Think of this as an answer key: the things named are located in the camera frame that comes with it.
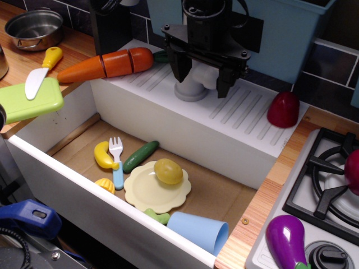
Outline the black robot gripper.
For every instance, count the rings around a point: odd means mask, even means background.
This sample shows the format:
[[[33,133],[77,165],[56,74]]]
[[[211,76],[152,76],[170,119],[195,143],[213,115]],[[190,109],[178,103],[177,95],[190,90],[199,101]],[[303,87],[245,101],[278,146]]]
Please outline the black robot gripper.
[[[236,42],[229,30],[219,31],[206,26],[164,25],[169,63],[178,82],[182,83],[192,68],[192,59],[211,66],[221,66],[216,81],[218,98],[225,98],[251,57],[249,50]]]

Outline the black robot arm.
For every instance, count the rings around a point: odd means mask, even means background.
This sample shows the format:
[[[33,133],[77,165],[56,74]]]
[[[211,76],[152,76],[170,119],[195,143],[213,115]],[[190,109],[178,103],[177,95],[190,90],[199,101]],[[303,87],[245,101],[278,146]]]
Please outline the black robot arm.
[[[232,37],[232,1],[182,1],[184,25],[164,25],[176,97],[199,101],[209,90],[225,98],[247,73],[250,52]]]

